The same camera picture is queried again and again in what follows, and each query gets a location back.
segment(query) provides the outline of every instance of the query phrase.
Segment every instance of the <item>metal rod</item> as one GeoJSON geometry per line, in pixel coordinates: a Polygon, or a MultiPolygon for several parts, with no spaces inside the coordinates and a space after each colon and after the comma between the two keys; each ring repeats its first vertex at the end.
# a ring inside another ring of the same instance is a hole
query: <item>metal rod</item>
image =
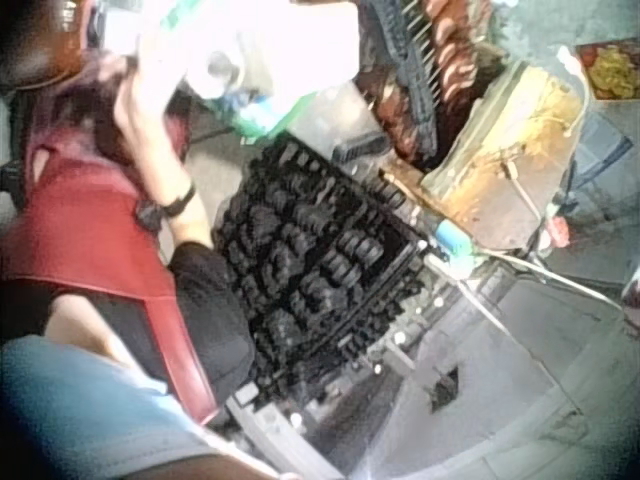
{"type": "Polygon", "coordinates": [[[429,30],[429,28],[431,28],[431,22],[427,22],[427,24],[422,28],[422,30],[420,30],[418,33],[416,33],[415,37],[412,38],[412,40],[415,42],[417,39],[419,39],[422,35],[424,35],[425,33],[427,33],[427,31],[429,30]]]}
{"type": "Polygon", "coordinates": [[[431,50],[426,57],[424,57],[424,59],[422,60],[422,64],[426,64],[429,60],[431,60],[431,58],[433,58],[433,55],[436,53],[435,49],[431,50]]]}
{"type": "Polygon", "coordinates": [[[427,48],[429,45],[431,45],[431,40],[429,40],[428,38],[424,41],[424,43],[422,45],[420,45],[420,51],[423,52],[425,48],[427,48]]]}
{"type": "Polygon", "coordinates": [[[442,67],[436,68],[436,71],[431,74],[431,77],[429,77],[429,84],[431,84],[431,82],[433,82],[433,80],[438,76],[438,74],[441,71],[442,71],[442,67]]]}
{"type": "Polygon", "coordinates": [[[409,25],[407,25],[407,31],[411,30],[413,27],[415,27],[418,23],[420,23],[420,20],[424,20],[424,18],[422,17],[422,15],[418,14],[416,16],[416,18],[414,18],[411,23],[409,25]]]}
{"type": "Polygon", "coordinates": [[[409,10],[415,7],[418,4],[418,0],[413,0],[413,2],[409,2],[409,4],[402,9],[402,14],[406,15],[409,10]]]}

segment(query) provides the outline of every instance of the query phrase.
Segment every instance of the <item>light blue sleeve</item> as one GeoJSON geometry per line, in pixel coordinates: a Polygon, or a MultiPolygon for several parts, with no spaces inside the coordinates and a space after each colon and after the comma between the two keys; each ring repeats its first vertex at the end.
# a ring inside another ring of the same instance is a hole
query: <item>light blue sleeve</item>
{"type": "Polygon", "coordinates": [[[2,347],[3,415],[64,478],[119,478],[216,452],[166,385],[42,337],[2,347]]]}

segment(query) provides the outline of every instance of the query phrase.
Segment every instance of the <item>person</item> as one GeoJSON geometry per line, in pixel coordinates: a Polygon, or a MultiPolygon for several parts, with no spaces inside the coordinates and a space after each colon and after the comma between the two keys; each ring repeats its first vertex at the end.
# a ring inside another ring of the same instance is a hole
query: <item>person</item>
{"type": "Polygon", "coordinates": [[[0,240],[0,325],[3,345],[39,335],[166,382],[204,424],[247,378],[254,347],[179,160],[184,121],[167,115],[188,48],[148,34],[133,68],[93,56],[38,94],[27,206],[0,240]],[[167,267],[149,206],[173,237],[167,267]]]}

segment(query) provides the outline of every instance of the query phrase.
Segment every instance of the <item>concrete ground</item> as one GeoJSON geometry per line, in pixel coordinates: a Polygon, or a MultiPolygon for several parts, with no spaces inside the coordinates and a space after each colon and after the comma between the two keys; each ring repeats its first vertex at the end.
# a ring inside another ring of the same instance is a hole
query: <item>concrete ground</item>
{"type": "MultiPolygon", "coordinates": [[[[555,60],[558,47],[638,35],[639,8],[635,0],[521,0],[513,8],[498,7],[496,40],[579,88],[555,60]]],[[[572,222],[580,230],[572,247],[549,259],[552,269],[622,282],[637,265],[638,106],[592,105],[636,147],[578,193],[581,205],[572,222]],[[623,212],[623,204],[636,208],[623,212]]],[[[479,315],[464,319],[468,311],[463,305],[452,309],[418,353],[418,368],[425,371],[459,366],[459,397],[431,414],[424,393],[405,384],[352,477],[622,478],[625,465],[640,452],[640,344],[627,335],[620,314],[573,293],[524,281],[493,308],[545,363],[559,388],[487,320],[479,315]]]]}

